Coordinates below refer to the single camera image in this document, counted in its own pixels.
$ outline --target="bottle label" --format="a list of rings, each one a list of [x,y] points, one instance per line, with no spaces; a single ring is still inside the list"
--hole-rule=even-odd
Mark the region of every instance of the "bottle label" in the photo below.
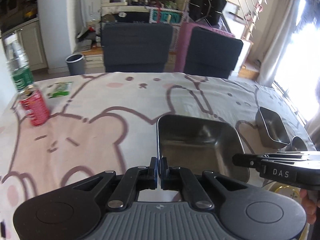
[[[18,91],[33,84],[33,76],[29,68],[20,68],[16,70],[13,72],[12,78]]]

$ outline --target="metal screw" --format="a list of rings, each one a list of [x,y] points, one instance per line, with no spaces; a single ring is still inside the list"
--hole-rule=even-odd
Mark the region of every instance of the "metal screw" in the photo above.
[[[121,200],[111,200],[108,202],[108,207],[110,208],[122,208],[123,202]]]
[[[210,203],[209,201],[203,200],[203,201],[196,202],[196,206],[201,209],[206,209],[206,208],[212,207],[212,203]]]

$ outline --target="square metal bowl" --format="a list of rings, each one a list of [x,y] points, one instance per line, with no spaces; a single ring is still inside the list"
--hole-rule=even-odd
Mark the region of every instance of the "square metal bowl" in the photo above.
[[[228,123],[181,115],[158,120],[158,158],[169,166],[185,167],[194,174],[212,170],[244,182],[247,168],[234,166],[232,157],[244,153],[237,131]]]
[[[256,123],[264,147],[281,149],[290,144],[290,139],[278,113],[259,107]]]

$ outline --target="red soda can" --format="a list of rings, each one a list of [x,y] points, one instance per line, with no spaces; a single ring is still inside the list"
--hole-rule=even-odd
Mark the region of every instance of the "red soda can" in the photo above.
[[[30,118],[33,126],[44,124],[50,116],[50,112],[45,105],[42,93],[35,84],[25,87],[19,93],[20,103]]]

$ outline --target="green snack box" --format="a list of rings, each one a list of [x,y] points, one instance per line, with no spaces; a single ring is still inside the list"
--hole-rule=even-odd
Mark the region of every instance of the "green snack box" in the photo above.
[[[55,83],[51,87],[51,92],[48,94],[48,98],[64,97],[69,95],[72,82],[60,82]]]

